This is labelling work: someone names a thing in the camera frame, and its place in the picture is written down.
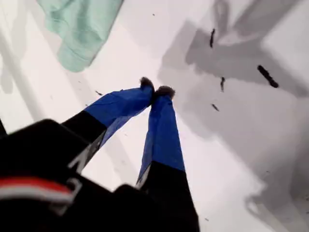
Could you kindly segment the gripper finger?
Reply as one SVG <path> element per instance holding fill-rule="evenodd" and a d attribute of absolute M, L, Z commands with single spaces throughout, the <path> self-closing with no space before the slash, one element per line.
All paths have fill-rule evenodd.
<path fill-rule="evenodd" d="M 161 86 L 154 93 L 138 186 L 149 199 L 148 212 L 158 232 L 198 232 L 198 215 L 172 103 L 174 94 L 168 86 Z"/>
<path fill-rule="evenodd" d="M 108 93 L 63 122 L 63 126 L 89 143 L 68 167 L 80 173 L 117 130 L 151 105 L 154 92 L 151 80 L 142 77 L 139 87 Z"/>

